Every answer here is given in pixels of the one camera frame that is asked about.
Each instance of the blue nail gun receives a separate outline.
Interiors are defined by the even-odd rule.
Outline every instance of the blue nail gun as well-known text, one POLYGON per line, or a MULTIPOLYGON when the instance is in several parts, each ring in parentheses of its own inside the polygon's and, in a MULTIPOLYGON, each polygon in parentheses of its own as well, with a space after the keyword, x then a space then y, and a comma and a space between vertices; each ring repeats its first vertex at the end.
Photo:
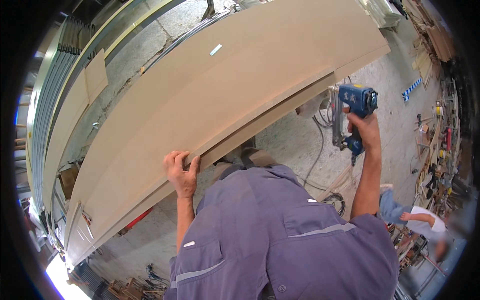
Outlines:
POLYGON ((343 103, 346 103, 350 112, 355 113, 360 118, 371 115, 377 108, 378 93, 371 87, 361 84, 341 84, 339 86, 331 86, 330 101, 332 103, 332 141, 333 145, 343 150, 348 148, 352 151, 352 165, 355 165, 357 156, 363 153, 363 145, 361 137, 356 126, 352 127, 352 135, 344 136, 342 132, 343 103))

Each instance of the shirt pocket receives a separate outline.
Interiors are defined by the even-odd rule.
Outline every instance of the shirt pocket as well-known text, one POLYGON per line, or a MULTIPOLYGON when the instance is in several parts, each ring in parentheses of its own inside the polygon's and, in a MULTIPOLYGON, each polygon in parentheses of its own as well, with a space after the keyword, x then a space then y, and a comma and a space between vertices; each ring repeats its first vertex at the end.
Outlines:
POLYGON ((338 224, 337 216, 332 205, 309 202, 286 210, 283 222, 287 235, 294 237, 338 224))
POLYGON ((224 261, 220 242, 212 239, 207 242, 182 247, 175 263, 176 281, 203 275, 224 261))

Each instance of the purple work uniform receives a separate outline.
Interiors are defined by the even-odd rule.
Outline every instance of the purple work uniform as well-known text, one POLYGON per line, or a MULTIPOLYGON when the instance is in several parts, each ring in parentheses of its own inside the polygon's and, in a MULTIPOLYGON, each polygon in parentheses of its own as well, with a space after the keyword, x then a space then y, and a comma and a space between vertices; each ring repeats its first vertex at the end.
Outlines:
POLYGON ((164 299, 390 300, 398 257, 385 224, 346 222, 283 165, 231 173, 205 192, 170 260, 164 299))

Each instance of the reflective stripe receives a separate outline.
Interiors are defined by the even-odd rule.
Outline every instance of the reflective stripe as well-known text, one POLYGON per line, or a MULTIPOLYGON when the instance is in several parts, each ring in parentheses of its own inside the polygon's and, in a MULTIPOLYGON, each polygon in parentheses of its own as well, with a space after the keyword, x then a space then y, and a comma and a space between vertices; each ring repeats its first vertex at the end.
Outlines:
POLYGON ((215 269, 216 267, 220 266, 225 260, 217 263, 216 265, 214 265, 213 267, 209 267, 208 269, 204 269, 204 270, 200 270, 200 271, 195 271, 195 272, 187 272, 187 273, 182 273, 182 274, 178 274, 176 277, 175 277, 175 285, 177 285, 177 282, 179 281, 182 281, 182 280, 185 280, 185 279, 188 279, 188 278, 192 278, 192 277, 197 277, 197 276, 200 276, 202 274, 205 274, 209 271, 212 271, 213 269, 215 269))
POLYGON ((324 228, 324 229, 317 229, 317 230, 314 230, 314 231, 306 232, 304 234, 292 235, 292 236, 289 236, 289 238, 304 237, 304 236, 307 236, 307 235, 312 235, 312 234, 317 234, 317 233, 328 233, 328 232, 332 232, 332 231, 335 231, 335 230, 349 231, 350 229, 353 229, 353 228, 357 228, 357 226, 353 225, 352 223, 346 223, 345 225, 335 224, 335 225, 329 226, 329 227, 324 228))

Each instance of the cracked floor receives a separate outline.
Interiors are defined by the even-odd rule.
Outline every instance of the cracked floor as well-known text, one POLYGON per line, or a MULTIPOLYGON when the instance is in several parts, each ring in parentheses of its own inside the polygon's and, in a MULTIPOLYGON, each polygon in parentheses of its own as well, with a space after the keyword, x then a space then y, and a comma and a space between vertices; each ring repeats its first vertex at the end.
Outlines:
MULTIPOLYGON (((103 41, 102 47, 108 47, 116 36, 158 2, 147 0, 138 5, 116 28, 116 32, 103 41)), ((214 0, 214 3, 216 10, 233 4, 230 0, 214 0)), ((120 4, 114 1, 94 22, 103 23, 108 14, 119 6, 120 4)), ((62 160, 63 164, 86 154, 88 144, 97 133, 97 130, 92 128, 92 123, 99 122, 100 126, 103 124, 116 104, 140 77, 140 68, 148 65, 177 37, 195 26, 206 7, 205 0, 185 1, 158 18, 156 22, 152 22, 118 53, 107 66, 108 86, 74 132, 62 160)), ((388 30, 381 32, 388 40, 391 52, 350 77, 352 81, 372 86, 380 93, 377 115, 383 149, 382 183, 393 183, 394 197, 397 201, 410 204, 413 203, 416 179, 416 176, 410 174, 410 168, 418 168, 420 164, 417 159, 413 160, 417 153, 413 132, 414 121, 418 113, 430 115, 439 83, 431 79, 427 90, 419 86, 412 92, 410 101, 404 103, 401 91, 419 77, 418 72, 411 69, 413 58, 408 55, 411 42, 417 34, 411 23, 405 20, 400 22, 397 32, 388 30)), ((340 152, 333 147, 330 129, 323 129, 323 134, 323 152, 309 176, 309 181, 326 187, 348 166, 350 153, 340 152)), ((322 139, 311 119, 297 117, 295 112, 291 112, 257 134, 256 143, 257 147, 267 150, 277 162, 289 166, 302 178, 306 176, 318 156, 322 139)), ((235 152, 230 153, 228 157, 230 160, 238 160, 235 152)), ((346 211, 343 216, 345 219, 348 219, 350 214, 362 163, 360 157, 353 172, 336 190, 345 199, 346 211)), ((212 174, 212 166, 199 174, 198 188, 194 197, 195 206, 209 186, 212 174)), ((322 193, 321 190, 308 185, 306 189, 313 197, 318 197, 322 193)), ((92 268, 107 280, 125 281, 126 278, 133 276, 146 278, 145 267, 153 263, 155 271, 160 276, 168 278, 168 262, 176 252, 176 220, 176 199, 166 198, 160 201, 154 205, 152 212, 127 234, 122 237, 116 235, 102 245, 103 255, 99 253, 91 255, 92 268)))

